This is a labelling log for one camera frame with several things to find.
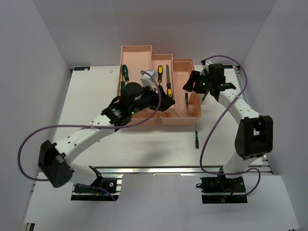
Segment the yellow black handled file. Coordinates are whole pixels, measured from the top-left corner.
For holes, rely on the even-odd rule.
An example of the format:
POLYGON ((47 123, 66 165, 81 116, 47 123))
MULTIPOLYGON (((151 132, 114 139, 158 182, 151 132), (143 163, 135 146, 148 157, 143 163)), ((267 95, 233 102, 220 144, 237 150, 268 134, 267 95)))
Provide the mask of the yellow black handled file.
POLYGON ((167 77, 167 95, 169 98, 173 98, 173 91, 171 88, 171 81, 170 81, 169 65, 166 65, 166 77, 167 77))

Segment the small precision screwdriver angled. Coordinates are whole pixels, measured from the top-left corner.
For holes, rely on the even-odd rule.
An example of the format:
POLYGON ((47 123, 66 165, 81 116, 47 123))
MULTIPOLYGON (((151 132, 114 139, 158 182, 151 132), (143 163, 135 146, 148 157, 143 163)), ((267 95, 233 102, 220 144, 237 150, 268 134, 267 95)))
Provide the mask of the small precision screwdriver angled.
POLYGON ((188 107, 189 107, 189 95, 188 92, 185 92, 185 104, 186 104, 186 110, 188 113, 188 107))

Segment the yellow black long screwdriver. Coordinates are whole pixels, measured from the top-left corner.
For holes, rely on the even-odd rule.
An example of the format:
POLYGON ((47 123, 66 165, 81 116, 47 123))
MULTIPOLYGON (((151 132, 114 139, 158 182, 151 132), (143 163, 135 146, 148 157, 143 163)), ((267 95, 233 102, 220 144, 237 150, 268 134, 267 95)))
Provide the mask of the yellow black long screwdriver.
POLYGON ((161 82, 162 82, 162 75, 163 75, 163 66, 161 64, 157 68, 157 73, 158 73, 157 82, 158 82, 158 84, 161 84, 161 82))

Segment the short green screwdriver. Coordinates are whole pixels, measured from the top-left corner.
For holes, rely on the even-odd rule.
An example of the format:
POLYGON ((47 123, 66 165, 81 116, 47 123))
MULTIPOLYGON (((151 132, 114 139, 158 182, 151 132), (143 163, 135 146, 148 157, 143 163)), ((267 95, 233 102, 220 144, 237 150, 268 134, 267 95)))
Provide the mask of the short green screwdriver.
POLYGON ((126 86, 125 81, 121 81, 120 82, 120 93, 122 93, 122 91, 124 90, 125 86, 126 86))

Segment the long green screwdriver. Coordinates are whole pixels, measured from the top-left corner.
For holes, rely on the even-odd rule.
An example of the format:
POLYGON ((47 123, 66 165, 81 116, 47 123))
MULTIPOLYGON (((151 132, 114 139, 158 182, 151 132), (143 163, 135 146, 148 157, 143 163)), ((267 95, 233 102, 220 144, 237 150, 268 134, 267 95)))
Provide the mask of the long green screwdriver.
POLYGON ((124 80, 126 82, 128 82, 129 81, 129 74, 128 74, 128 67, 127 67, 127 65, 123 64, 121 66, 121 69, 122 69, 122 76, 123 76, 124 80))

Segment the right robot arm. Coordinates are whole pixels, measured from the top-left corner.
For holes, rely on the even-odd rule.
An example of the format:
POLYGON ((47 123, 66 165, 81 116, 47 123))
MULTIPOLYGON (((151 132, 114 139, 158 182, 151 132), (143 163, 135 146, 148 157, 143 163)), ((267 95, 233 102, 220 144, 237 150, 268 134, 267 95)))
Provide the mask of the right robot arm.
POLYGON ((192 71, 183 89, 188 92, 209 93, 225 107, 238 124, 234 141, 235 153, 221 168, 218 188, 223 192, 235 186, 234 178, 258 158, 273 149, 273 120, 269 115, 262 116, 241 98, 232 83, 226 81, 223 64, 207 64, 201 72, 192 71))

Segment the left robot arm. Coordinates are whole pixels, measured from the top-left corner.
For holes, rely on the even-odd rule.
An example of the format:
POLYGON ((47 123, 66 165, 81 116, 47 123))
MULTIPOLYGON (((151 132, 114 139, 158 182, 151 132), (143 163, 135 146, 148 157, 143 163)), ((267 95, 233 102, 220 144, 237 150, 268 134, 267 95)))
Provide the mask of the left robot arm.
POLYGON ((156 92, 148 86, 130 82, 87 128, 81 128, 55 143, 45 141, 40 147, 38 166, 52 186, 59 188, 72 182, 84 184, 91 192, 97 192, 102 186, 100 172, 93 166, 74 165, 74 159, 102 138, 130 123, 133 114, 147 108, 164 112, 175 104, 162 86, 158 89, 159 92, 156 92))

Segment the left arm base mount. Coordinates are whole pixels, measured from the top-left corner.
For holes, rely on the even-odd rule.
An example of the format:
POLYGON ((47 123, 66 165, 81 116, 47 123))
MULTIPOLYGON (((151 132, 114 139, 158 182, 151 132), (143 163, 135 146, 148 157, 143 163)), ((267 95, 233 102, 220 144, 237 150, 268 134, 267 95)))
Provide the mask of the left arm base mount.
POLYGON ((110 201, 115 202, 119 198, 121 191, 121 178, 104 177, 98 183, 91 186, 74 184, 71 200, 72 201, 110 201))

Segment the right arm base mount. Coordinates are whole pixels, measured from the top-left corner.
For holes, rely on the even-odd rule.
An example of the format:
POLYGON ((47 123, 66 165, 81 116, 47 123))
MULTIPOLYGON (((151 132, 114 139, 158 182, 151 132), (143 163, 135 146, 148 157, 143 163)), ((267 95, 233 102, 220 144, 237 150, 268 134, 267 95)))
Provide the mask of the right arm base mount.
POLYGON ((203 177, 196 184, 201 189, 203 204, 246 204, 243 177, 229 179, 225 176, 203 177))

